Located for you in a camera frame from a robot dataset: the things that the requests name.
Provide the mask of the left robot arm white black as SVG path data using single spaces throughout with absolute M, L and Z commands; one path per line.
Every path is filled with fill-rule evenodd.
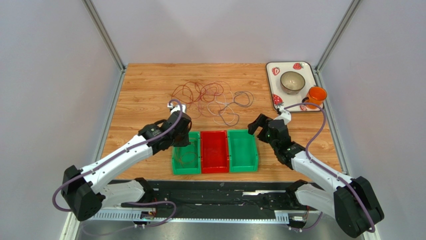
M 70 212 L 83 222 L 103 208 L 146 200 L 151 189 L 145 180 L 136 178 L 114 184 L 111 181 L 160 151 L 188 146 L 191 125 L 189 115 L 179 110 L 172 112 L 168 119 L 144 126 L 125 145 L 97 162 L 80 169 L 75 165 L 68 167 L 59 192 Z

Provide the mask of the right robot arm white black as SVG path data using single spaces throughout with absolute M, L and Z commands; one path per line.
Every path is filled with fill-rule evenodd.
M 272 119 L 260 114 L 247 128 L 250 135 L 261 128 L 257 138 L 271 146 L 277 160 L 315 183 L 298 180 L 288 187 L 286 192 L 292 204 L 313 207 L 334 218 L 352 238 L 375 230 L 385 214 L 371 183 L 362 176 L 345 175 L 315 158 L 306 147 L 291 139 L 289 121 L 289 116 Z

